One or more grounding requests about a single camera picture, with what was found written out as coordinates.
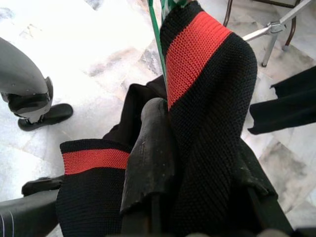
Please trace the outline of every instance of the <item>white tile floor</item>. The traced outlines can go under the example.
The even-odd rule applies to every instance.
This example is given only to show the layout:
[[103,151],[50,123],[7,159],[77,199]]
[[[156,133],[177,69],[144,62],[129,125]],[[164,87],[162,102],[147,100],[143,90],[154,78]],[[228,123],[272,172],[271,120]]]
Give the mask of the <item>white tile floor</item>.
[[[83,0],[0,0],[0,37],[51,77],[54,103],[70,103],[75,111],[61,124],[22,132],[17,118],[0,101],[0,201],[21,197],[26,181],[62,174],[59,144],[102,137],[119,121],[128,86],[161,73],[146,1],[99,2],[103,4],[95,11]],[[199,2],[224,21],[227,0]],[[244,36],[286,11],[234,0],[228,27]],[[253,103],[275,98],[270,85],[316,65],[316,1],[297,22],[289,51],[283,52],[281,46],[290,26],[280,35],[267,68],[260,64],[269,36],[250,42],[258,59]],[[242,138],[271,178],[290,222],[295,227],[316,226],[316,125],[254,136],[246,130],[252,123],[248,115]],[[62,235],[57,228],[51,236]]]

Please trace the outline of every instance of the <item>knit fabric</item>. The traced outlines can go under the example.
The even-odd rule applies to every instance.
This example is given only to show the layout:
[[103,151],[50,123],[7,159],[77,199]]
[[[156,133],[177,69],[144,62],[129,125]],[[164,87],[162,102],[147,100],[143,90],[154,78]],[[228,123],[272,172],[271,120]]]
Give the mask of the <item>knit fabric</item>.
[[167,16],[160,40],[184,172],[172,232],[218,234],[228,218],[234,159],[256,79],[255,55],[196,1]]
[[[120,231],[119,208],[130,148],[120,151],[116,148],[121,148],[121,144],[116,146],[110,142],[112,148],[108,149],[106,140],[91,141],[96,142],[99,143],[97,150],[94,145],[87,147],[89,140],[61,145],[65,178],[56,210],[65,237],[103,237]],[[71,143],[78,148],[83,144],[84,150],[67,152]]]

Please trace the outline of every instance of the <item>floor tile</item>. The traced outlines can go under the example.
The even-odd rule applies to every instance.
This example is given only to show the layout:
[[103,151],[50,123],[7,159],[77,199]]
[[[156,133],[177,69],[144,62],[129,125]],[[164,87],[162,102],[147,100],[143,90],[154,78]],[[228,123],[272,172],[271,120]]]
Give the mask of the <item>floor tile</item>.
[[253,135],[247,130],[246,127],[244,127],[241,133],[241,138],[252,149],[252,151],[256,155],[256,158],[259,158],[267,149],[267,146],[270,144],[274,137],[269,133]]
[[316,207],[305,201],[286,215],[294,229],[315,227]]
[[71,138],[58,129],[58,126],[42,127],[24,146],[23,151],[33,154],[50,164],[63,167],[59,145]]
[[310,192],[306,200],[316,207],[316,189]]
[[0,101],[0,143],[16,148],[23,148],[35,132],[25,132],[18,127],[18,117],[9,109],[8,104]]
[[309,167],[316,170],[316,123],[296,127],[287,147]]
[[142,55],[141,59],[130,67],[130,70],[124,77],[124,81],[115,91],[115,95],[121,101],[125,100],[126,93],[131,84],[137,83],[140,85],[146,85],[147,82],[154,80],[162,74],[160,61],[156,54],[150,53],[146,50]]
[[74,108],[74,115],[56,125],[72,139],[101,138],[119,122],[122,101],[108,94],[90,93],[67,101]]
[[63,237],[63,233],[61,232],[60,225],[56,226],[54,230],[47,237]]
[[268,66],[266,68],[260,67],[259,70],[274,79],[274,82],[285,80],[293,75],[296,75],[306,69],[316,65],[316,61],[299,51],[296,47],[290,45],[287,52],[281,49],[282,44],[276,41],[276,45],[272,51]]
[[0,144],[0,166],[2,176],[5,176],[0,201],[21,198],[21,188],[28,181],[63,174],[62,166],[4,144]]
[[143,63],[145,67],[152,71],[156,76],[162,75],[161,62],[156,40],[153,40],[151,44],[145,49],[143,55],[140,58],[140,62]]
[[259,162],[278,193],[285,213],[300,205],[316,187],[316,173],[278,140],[273,140]]
[[87,4],[89,4],[93,10],[98,10],[104,2],[104,0],[85,0]]
[[291,141],[291,137],[293,136],[294,127],[282,129],[279,131],[272,132],[272,135],[279,140],[283,145],[289,148],[288,144]]
[[[284,7],[274,6],[277,12],[284,16],[290,9]],[[285,42],[288,38],[291,21],[287,24],[287,28],[279,38],[282,42]],[[304,52],[314,60],[316,60],[316,48],[315,38],[316,38],[316,2],[312,2],[307,8],[305,8],[297,17],[296,17],[296,31],[294,37],[291,41],[291,45]]]
[[233,13],[247,14],[261,25],[267,25],[271,21],[280,19],[280,14],[272,5],[251,0],[234,0]]
[[114,92],[128,76],[129,70],[142,56],[143,52],[134,48],[112,54],[104,61],[99,60],[84,72],[104,90]]

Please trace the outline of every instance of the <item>red knit band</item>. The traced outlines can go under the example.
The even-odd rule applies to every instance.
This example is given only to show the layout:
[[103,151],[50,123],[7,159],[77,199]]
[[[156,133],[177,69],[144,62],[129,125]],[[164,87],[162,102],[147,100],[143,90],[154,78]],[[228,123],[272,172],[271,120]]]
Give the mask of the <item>red knit band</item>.
[[129,153],[115,149],[64,153],[65,174],[78,174],[92,168],[126,169]]
[[166,55],[169,109],[190,88],[230,33],[203,11],[174,39]]

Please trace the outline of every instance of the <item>metal chair leg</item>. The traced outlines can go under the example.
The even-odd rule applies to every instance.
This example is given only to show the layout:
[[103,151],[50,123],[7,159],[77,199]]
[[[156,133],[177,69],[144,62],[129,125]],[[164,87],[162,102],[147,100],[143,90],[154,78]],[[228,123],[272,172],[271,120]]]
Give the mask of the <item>metal chair leg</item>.
[[227,26],[228,21],[229,21],[229,17],[231,16],[232,5],[233,5],[233,0],[228,0],[226,16],[225,16],[225,20],[223,23],[223,26],[225,26],[225,27]]
[[[301,0],[296,0],[295,6],[297,6],[297,4],[300,3],[300,1],[301,1]],[[283,49],[284,51],[287,51],[287,50],[288,50],[288,47],[289,47],[289,45],[290,45],[290,43],[291,43],[291,41],[292,41],[292,39],[293,39],[295,30],[296,30],[296,17],[294,17],[294,18],[292,19],[292,27],[291,27],[290,35],[288,36],[285,45],[282,47],[282,49]]]
[[266,54],[265,54],[265,57],[263,58],[263,62],[262,62],[262,67],[266,67],[267,66],[267,64],[268,64],[268,61],[269,61],[269,59],[270,59],[270,56],[271,56],[271,53],[272,53],[272,50],[273,50],[273,47],[274,47],[274,45],[275,45],[275,43],[276,43],[276,40],[277,40],[277,36],[278,36],[278,34],[273,34],[272,35],[272,38],[271,38],[271,40],[270,40],[270,42],[269,42],[269,45],[268,45],[268,47],[267,47],[267,50],[266,50]]

